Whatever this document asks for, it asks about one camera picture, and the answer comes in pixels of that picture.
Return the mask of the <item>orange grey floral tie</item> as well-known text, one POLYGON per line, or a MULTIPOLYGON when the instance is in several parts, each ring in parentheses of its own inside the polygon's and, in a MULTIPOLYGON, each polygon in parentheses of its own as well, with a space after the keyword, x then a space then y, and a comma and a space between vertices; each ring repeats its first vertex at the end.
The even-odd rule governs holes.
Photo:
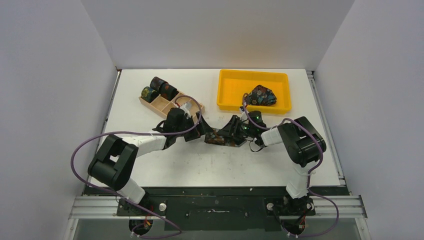
POLYGON ((218 134, 218 128, 212 128, 211 132, 206 132, 204 135, 204 142, 210 145, 227 146, 227 147, 240 147, 247 140, 243 137, 227 137, 218 134))

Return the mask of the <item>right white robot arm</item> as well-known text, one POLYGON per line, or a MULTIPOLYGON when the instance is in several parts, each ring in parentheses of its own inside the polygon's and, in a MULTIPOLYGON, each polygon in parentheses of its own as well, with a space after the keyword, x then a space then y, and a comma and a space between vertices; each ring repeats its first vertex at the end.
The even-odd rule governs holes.
POLYGON ((226 145, 238 145, 248 139, 260 150, 283 144, 293 162, 293 172, 286 184, 289 197, 283 199, 282 207, 290 215, 303 207, 301 198, 308 196, 311 174, 323 160, 327 145, 306 117, 284 119, 283 123, 267 127, 260 111, 242 116, 233 115, 231 120, 216 132, 226 145))

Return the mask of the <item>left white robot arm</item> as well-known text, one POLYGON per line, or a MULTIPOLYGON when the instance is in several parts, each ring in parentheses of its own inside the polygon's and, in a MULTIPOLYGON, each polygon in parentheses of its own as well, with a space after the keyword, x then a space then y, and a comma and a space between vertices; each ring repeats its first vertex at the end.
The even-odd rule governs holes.
POLYGON ((200 112, 195 118, 182 108, 173 107, 166 119, 145 135, 108 135, 88 167, 89 176, 130 200, 129 208, 136 215, 144 215, 149 210, 146 191, 131 178, 136 158, 166 150, 179 137, 189 142, 212 131, 200 112))

